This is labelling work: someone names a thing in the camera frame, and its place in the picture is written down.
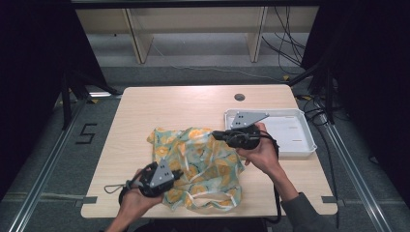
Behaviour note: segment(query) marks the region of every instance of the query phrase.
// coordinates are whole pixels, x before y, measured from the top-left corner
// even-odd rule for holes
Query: white cable
[[[151,46],[162,56],[165,57],[162,52],[160,52],[157,47],[152,43]],[[272,79],[274,81],[277,81],[279,83],[287,83],[287,81],[284,80],[278,80],[274,77],[271,76],[267,76],[267,75],[256,75],[256,74],[250,74],[247,72],[242,72],[242,71],[235,71],[235,70],[219,70],[219,69],[215,69],[215,68],[193,68],[193,67],[189,67],[189,66],[174,66],[171,65],[170,66],[172,68],[178,69],[178,70],[195,70],[195,71],[218,71],[218,72],[223,72],[223,73],[241,73],[244,75],[248,75],[248,76],[252,76],[252,77],[257,77],[257,78],[268,78],[268,79]]]

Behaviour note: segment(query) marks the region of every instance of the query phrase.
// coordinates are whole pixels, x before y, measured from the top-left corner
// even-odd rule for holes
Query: gray sleeve
[[[337,231],[326,218],[317,214],[302,192],[295,199],[280,204],[293,226],[293,231]]]

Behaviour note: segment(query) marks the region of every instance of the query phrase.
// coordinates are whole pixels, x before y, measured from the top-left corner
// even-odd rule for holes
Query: person's left hand
[[[149,209],[160,204],[162,199],[163,194],[157,197],[146,197],[137,186],[132,186],[123,196],[117,217],[105,231],[122,231],[128,225],[141,218]]]

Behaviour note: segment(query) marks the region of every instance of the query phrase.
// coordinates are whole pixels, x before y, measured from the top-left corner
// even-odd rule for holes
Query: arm
[[[266,131],[264,124],[256,124]],[[317,214],[303,193],[299,194],[278,162],[272,141],[261,138],[253,150],[237,149],[238,155],[246,158],[245,165],[253,163],[267,174],[281,197],[281,206],[286,212],[295,231],[336,231],[325,218]]]
[[[117,217],[111,222],[105,232],[122,232],[131,223],[141,218],[149,209],[162,202],[163,195],[146,197],[139,188],[129,190],[123,197]]]

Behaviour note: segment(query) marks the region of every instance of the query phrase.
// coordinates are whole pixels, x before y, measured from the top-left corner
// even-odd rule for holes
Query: table hole
[[[243,94],[236,94],[234,98],[235,98],[236,101],[241,102],[241,101],[243,101],[243,100],[245,99],[245,95],[243,95]]]

